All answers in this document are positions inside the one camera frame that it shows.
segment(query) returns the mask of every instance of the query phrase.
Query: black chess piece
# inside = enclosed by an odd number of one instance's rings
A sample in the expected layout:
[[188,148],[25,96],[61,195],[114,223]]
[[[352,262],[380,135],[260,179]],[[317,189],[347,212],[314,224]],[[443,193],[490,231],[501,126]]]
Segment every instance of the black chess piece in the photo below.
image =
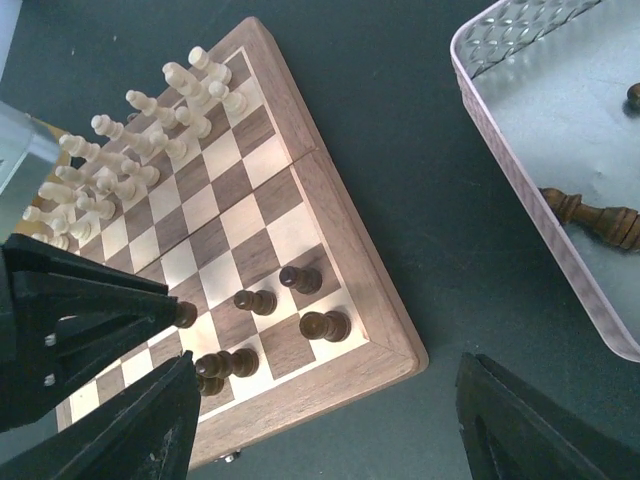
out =
[[258,370],[258,354],[250,348],[234,353],[226,351],[209,353],[196,360],[196,373],[205,378],[250,377]]
[[196,374],[196,380],[198,381],[198,391],[203,397],[217,395],[224,388],[224,379],[222,378],[207,378]]
[[240,290],[233,297],[233,303],[240,310],[250,310],[256,315],[271,315],[278,304],[276,296],[267,290],[250,292]]
[[311,267],[284,267],[280,270],[280,283],[302,294],[312,295],[322,287],[322,274]]
[[351,321],[342,312],[307,312],[300,319],[300,333],[309,340],[324,338],[328,342],[341,342],[350,332]]

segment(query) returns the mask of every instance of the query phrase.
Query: table surface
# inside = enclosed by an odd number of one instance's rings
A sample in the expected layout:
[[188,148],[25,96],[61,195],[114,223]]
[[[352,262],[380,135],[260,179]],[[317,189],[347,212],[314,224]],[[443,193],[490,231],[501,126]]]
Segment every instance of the table surface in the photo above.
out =
[[[0,99],[91,139],[95,113],[130,113],[128,89],[164,89],[164,63],[260,18],[429,351],[422,374],[190,478],[470,478],[464,351],[640,450],[640,366],[602,343],[460,101],[449,41],[489,3],[24,2]],[[3,435],[0,459],[53,431]]]

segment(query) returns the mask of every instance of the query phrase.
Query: chessboard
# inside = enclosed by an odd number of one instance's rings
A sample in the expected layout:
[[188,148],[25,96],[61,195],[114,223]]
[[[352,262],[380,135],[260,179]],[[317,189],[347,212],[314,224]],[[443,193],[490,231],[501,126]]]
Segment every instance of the chessboard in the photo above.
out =
[[[254,375],[231,376],[219,394],[202,398],[191,467],[412,376],[428,363],[273,37],[248,18],[209,55],[230,68],[230,91],[247,99],[241,113],[227,112],[221,102],[192,104],[168,88],[158,103],[186,104],[203,114],[212,123],[205,138],[182,125],[166,130],[187,144],[179,161],[163,151],[140,157],[124,143],[108,142],[104,151],[160,171],[154,186],[136,185],[130,200],[107,196],[116,204],[109,220],[73,204],[42,207],[67,209],[72,220],[91,224],[85,240],[70,237],[69,251],[165,283],[199,315],[192,327],[163,331],[71,395],[57,408],[60,429],[183,351],[192,351],[194,360],[242,347],[258,353]],[[202,71],[189,71],[207,85]],[[139,114],[125,128],[146,135],[162,126]],[[80,170],[105,173],[93,163]],[[288,265],[319,270],[320,291],[302,295],[283,287],[278,274]],[[236,308],[233,296],[242,289],[275,293],[275,312],[258,316]],[[330,310],[351,320],[346,340],[301,335],[304,313]]]

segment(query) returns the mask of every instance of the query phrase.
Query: chess square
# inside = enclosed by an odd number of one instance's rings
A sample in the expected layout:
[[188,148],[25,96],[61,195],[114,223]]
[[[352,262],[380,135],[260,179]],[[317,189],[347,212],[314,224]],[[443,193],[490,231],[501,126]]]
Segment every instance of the chess square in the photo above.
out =
[[231,252],[226,252],[200,269],[200,280],[212,309],[242,290],[242,282]]
[[255,196],[267,225],[302,203],[302,195],[289,169],[259,187]]
[[240,151],[232,131],[222,135],[206,149],[202,149],[209,180],[213,181],[240,161]]
[[300,334],[300,315],[286,320],[260,333],[264,353],[271,365],[274,380],[315,361],[309,340]]
[[153,370],[153,363],[151,363],[151,354],[148,349],[144,349],[126,362],[122,362],[125,388],[136,383],[151,370]]
[[180,194],[175,177],[169,177],[149,193],[149,203],[154,223],[158,223],[180,206]]
[[229,210],[222,213],[220,220],[222,221],[222,226],[224,227],[224,232],[227,235],[227,241],[231,248],[237,247],[265,227],[260,209],[253,195],[245,197]]
[[181,284],[198,271],[189,240],[176,245],[160,259],[169,289]]
[[149,198],[141,199],[135,206],[131,207],[124,214],[124,221],[127,226],[127,236],[129,241],[133,241],[138,236],[153,225],[153,215],[151,215],[151,205]]
[[244,288],[248,288],[280,267],[266,228],[242,242],[231,253]]
[[220,351],[220,344],[216,336],[216,330],[211,321],[211,314],[205,312],[189,328],[178,330],[183,350],[193,352],[193,360],[196,361],[207,353]]
[[213,187],[208,181],[202,190],[182,204],[182,211],[190,234],[220,213]]
[[280,265],[286,265],[320,243],[315,223],[301,203],[267,226]]
[[238,144],[240,155],[244,158],[275,135],[267,109],[258,107],[247,118],[231,129]]
[[253,188],[262,185],[291,163],[278,135],[244,157],[243,162]]
[[158,368],[170,358],[177,357],[182,354],[182,344],[180,343],[180,335],[174,331],[171,335],[162,341],[149,347],[149,355],[153,368]]
[[258,332],[251,312],[237,308],[233,297],[213,308],[211,318],[222,350],[228,350]]
[[189,237],[198,269],[229,251],[229,242],[222,228],[220,217],[206,223]]
[[138,272],[160,256],[156,228],[151,226],[129,244],[133,271]]
[[100,400],[100,405],[111,400],[112,397],[124,390],[122,368],[114,368],[104,375],[96,378],[96,386],[98,388],[98,399]]
[[229,170],[224,172],[213,182],[213,193],[221,212],[230,207],[251,193],[251,182],[244,168],[244,163],[238,162]]

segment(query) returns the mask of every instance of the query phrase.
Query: fallen chess piece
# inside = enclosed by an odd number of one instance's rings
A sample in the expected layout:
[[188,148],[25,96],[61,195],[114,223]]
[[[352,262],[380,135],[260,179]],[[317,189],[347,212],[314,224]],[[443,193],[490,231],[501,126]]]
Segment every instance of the fallen chess piece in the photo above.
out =
[[609,245],[624,250],[640,250],[637,210],[590,207],[582,203],[582,195],[567,195],[556,188],[542,188],[540,192],[562,225],[575,222],[588,227]]

